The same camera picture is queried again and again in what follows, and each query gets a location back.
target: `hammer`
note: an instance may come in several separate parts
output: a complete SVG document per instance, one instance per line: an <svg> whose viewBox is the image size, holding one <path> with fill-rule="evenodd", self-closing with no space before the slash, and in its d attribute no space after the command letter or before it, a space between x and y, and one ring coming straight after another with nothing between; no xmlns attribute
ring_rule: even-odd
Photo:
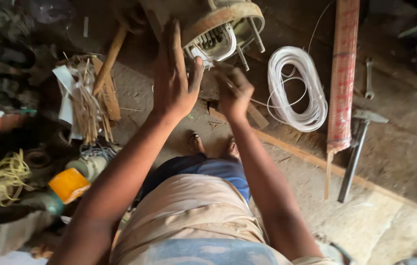
<svg viewBox="0 0 417 265"><path fill-rule="evenodd" d="M349 195L351 190L351 185L353 183L353 177L355 170L357 168L358 157L360 156L360 151L365 140L365 133L367 132L368 125L370 122L376 123L387 123L388 119L373 113L368 110L356 109L353 113L353 118L358 119L358 128L357 134L355 137L355 146L353 147L353 152L349 165L347 166L346 173L344 174L344 180L342 181L341 191L339 192L339 202L344 203Z"/></svg>

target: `hammer handle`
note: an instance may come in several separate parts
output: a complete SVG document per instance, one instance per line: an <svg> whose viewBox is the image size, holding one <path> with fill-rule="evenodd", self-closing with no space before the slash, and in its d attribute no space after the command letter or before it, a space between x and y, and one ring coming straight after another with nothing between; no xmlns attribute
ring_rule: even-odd
<svg viewBox="0 0 417 265"><path fill-rule="evenodd" d="M126 33L127 28L123 24L120 24L117 30L117 34L115 34L114 40L112 41L111 48L109 49L107 60L105 61L104 65L99 71L99 74L97 75L97 78L94 82L94 96L102 90L102 85L104 84L104 77L111 71L112 66L114 65L118 52L120 51L120 48L122 48L122 44L126 37Z"/></svg>

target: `left hand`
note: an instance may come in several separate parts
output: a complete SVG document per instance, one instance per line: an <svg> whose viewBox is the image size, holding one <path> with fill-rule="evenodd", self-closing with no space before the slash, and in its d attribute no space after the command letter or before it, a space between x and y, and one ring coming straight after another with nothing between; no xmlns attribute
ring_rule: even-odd
<svg viewBox="0 0 417 265"><path fill-rule="evenodd" d="M197 101L203 76L203 61L194 59L187 79L181 47L181 27L170 20L164 27L154 72L154 106L152 113L179 122L188 115Z"/></svg>

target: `yellow wire bundle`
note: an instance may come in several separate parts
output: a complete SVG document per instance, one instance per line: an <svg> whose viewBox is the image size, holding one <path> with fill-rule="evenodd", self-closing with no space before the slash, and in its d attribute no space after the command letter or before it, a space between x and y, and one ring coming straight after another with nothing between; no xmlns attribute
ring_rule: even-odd
<svg viewBox="0 0 417 265"><path fill-rule="evenodd" d="M18 200L17 197L21 193L23 186L28 186L24 183L24 180L31 175L29 166L24 162L22 149L19 150L19 153L13 153L10 158L3 158L0 161L0 187L10 201L6 204L0 202L0 206L9 206L13 201ZM9 187L18 187L12 197L9 196L7 191Z"/></svg>

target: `bare foot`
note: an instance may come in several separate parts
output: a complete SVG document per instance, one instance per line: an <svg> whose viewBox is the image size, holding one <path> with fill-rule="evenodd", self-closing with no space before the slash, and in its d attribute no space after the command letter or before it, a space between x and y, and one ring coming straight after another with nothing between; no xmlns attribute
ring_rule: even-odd
<svg viewBox="0 0 417 265"><path fill-rule="evenodd" d="M204 153L205 154L205 149L204 146L202 144L202 139L200 139L200 136L194 132L190 138L189 138L189 145L190 148L192 149L193 152L198 153Z"/></svg>
<svg viewBox="0 0 417 265"><path fill-rule="evenodd" d="M231 139L228 145L228 149L226 150L227 154L236 157L238 160L241 159L240 151L238 151L238 146L236 145L235 139Z"/></svg>

